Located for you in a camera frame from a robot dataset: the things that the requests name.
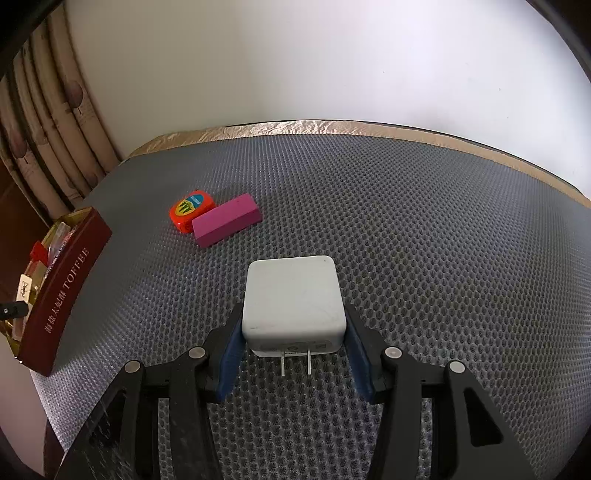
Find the textured mat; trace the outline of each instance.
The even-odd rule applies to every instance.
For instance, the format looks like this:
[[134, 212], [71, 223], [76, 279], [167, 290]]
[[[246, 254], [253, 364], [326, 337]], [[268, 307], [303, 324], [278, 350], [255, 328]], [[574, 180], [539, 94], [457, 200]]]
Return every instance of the textured mat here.
[[[200, 250], [168, 219], [195, 188], [249, 192], [264, 220]], [[35, 376], [65, 447], [121, 366], [174, 359], [225, 322], [261, 258], [330, 255], [343, 298], [421, 361], [465, 361], [536, 474], [562, 468], [591, 423], [591, 210], [474, 155], [387, 138], [279, 135], [133, 158], [92, 192], [113, 230], [61, 341]], [[247, 353], [210, 406], [226, 479], [363, 479], [381, 408], [348, 361]], [[163, 478], [173, 478], [161, 402]], [[424, 402], [418, 478], [428, 478]]]

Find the patterned curtain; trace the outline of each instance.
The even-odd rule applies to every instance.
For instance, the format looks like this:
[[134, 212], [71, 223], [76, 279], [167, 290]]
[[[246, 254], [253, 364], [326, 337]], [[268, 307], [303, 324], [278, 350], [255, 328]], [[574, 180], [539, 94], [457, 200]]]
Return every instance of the patterned curtain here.
[[0, 125], [0, 158], [48, 224], [119, 164], [80, 74], [63, 5], [0, 81]]

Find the pink wooden block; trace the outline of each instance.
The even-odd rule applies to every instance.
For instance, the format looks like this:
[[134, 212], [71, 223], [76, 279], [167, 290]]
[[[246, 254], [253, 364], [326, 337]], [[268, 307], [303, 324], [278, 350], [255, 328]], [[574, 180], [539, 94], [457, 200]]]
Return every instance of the pink wooden block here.
[[193, 219], [193, 234], [201, 248], [209, 247], [262, 220], [252, 197], [245, 193]]

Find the tape measure label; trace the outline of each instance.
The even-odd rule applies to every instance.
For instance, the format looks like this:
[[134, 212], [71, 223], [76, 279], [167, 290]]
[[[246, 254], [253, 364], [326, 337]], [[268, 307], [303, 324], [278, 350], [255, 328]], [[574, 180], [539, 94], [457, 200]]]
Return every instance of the tape measure label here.
[[181, 217], [185, 216], [185, 215], [189, 215], [190, 213], [197, 210], [202, 203], [203, 203], [203, 195], [201, 195], [201, 194], [191, 195], [190, 197], [187, 197], [178, 203], [174, 213], [176, 213], [178, 216], [181, 216]]

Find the white power adapter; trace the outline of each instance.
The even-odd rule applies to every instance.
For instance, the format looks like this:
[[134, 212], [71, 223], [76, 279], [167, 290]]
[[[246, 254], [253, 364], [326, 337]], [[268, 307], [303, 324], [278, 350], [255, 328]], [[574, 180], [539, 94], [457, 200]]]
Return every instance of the white power adapter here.
[[334, 353], [346, 319], [335, 262], [316, 257], [257, 260], [248, 267], [242, 334], [254, 354], [281, 357]]

